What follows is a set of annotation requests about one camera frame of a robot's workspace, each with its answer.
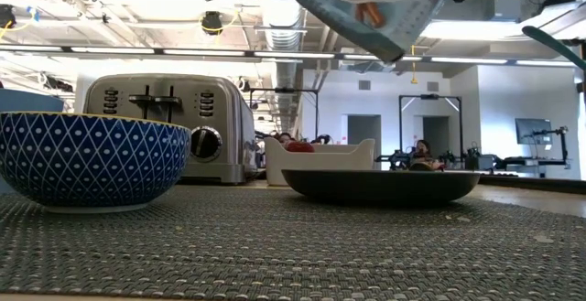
bowl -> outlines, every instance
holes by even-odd
[[[0,112],[43,111],[62,112],[63,101],[56,97],[40,95],[29,91],[0,89]],[[0,195],[14,190],[0,177]]]
[[[191,131],[78,113],[0,113],[0,175],[50,211],[144,208],[187,164]]]
[[[470,172],[284,169],[298,193],[325,201],[436,206],[468,195],[480,174]]]

computer screen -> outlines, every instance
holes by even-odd
[[[516,142],[518,145],[552,145],[551,134],[533,135],[534,132],[551,131],[548,119],[515,119]]]

white diamond pattern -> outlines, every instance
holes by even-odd
[[[173,186],[190,130],[168,124],[55,113],[0,113],[0,175],[47,206],[142,204]]]

woven placemat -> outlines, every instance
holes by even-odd
[[[145,210],[79,216],[4,195],[0,293],[583,301],[585,228],[476,199],[396,210],[180,186]]]

toaster knob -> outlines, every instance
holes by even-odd
[[[203,126],[191,133],[191,153],[200,162],[217,158],[222,150],[222,137],[215,129]]]

